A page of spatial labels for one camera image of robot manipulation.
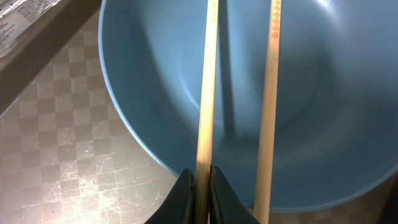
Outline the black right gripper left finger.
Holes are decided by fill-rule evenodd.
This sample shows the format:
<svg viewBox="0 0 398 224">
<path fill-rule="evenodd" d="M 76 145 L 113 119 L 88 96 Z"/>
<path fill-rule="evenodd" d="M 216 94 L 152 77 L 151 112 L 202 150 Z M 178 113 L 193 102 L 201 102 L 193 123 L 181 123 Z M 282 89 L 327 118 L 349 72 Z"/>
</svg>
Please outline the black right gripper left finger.
<svg viewBox="0 0 398 224">
<path fill-rule="evenodd" d="M 191 224 L 194 200 L 194 176 L 190 169 L 184 169 L 162 205 L 145 224 Z"/>
</svg>

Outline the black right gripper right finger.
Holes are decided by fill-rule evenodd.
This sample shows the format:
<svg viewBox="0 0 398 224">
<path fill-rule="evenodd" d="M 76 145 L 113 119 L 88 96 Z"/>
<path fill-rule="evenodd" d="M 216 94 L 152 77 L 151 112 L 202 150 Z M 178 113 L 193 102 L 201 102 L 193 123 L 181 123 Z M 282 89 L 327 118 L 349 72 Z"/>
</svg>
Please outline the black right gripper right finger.
<svg viewBox="0 0 398 224">
<path fill-rule="evenodd" d="M 259 224 L 217 166 L 211 166 L 209 196 L 211 224 Z"/>
</svg>

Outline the wooden chopstick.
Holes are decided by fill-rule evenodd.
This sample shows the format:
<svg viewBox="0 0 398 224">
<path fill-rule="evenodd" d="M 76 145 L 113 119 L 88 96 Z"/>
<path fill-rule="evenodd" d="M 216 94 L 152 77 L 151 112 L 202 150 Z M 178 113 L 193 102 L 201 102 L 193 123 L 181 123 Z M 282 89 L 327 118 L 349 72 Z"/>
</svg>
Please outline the wooden chopstick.
<svg viewBox="0 0 398 224">
<path fill-rule="evenodd" d="M 212 160 L 219 0 L 208 0 L 196 159 L 195 224 L 208 222 Z"/>
<path fill-rule="evenodd" d="M 282 1 L 271 0 L 254 204 L 254 217 L 262 224 L 269 222 L 270 212 L 275 117 L 277 108 L 281 10 Z"/>
</svg>

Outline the dark blue plate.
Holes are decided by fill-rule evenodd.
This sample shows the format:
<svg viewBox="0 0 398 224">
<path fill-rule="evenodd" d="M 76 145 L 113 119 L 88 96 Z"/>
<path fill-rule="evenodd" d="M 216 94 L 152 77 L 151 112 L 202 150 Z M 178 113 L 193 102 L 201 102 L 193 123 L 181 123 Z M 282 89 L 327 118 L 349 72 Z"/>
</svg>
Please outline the dark blue plate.
<svg viewBox="0 0 398 224">
<path fill-rule="evenodd" d="M 255 200 L 268 0 L 220 2 L 212 163 Z M 99 56 L 139 145 L 173 175 L 197 157 L 206 1 L 108 0 Z M 397 0 L 282 2 L 271 210 L 359 197 L 397 172 Z"/>
</svg>

